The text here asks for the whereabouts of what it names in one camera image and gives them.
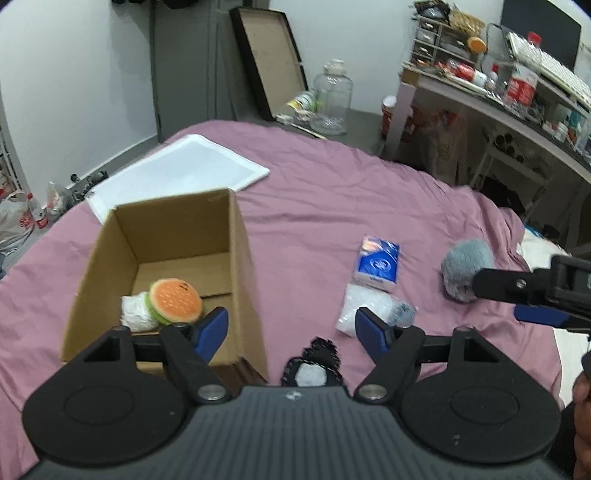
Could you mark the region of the person's right hand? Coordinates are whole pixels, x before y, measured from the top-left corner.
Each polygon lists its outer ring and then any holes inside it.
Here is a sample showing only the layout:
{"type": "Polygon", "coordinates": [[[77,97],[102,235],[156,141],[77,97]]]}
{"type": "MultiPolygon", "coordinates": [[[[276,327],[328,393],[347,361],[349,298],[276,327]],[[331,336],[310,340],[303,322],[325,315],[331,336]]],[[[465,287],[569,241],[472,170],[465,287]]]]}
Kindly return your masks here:
{"type": "Polygon", "coordinates": [[[591,477],[591,405],[590,380],[582,372],[573,386],[574,450],[576,456],[573,478],[576,480],[591,477]]]}

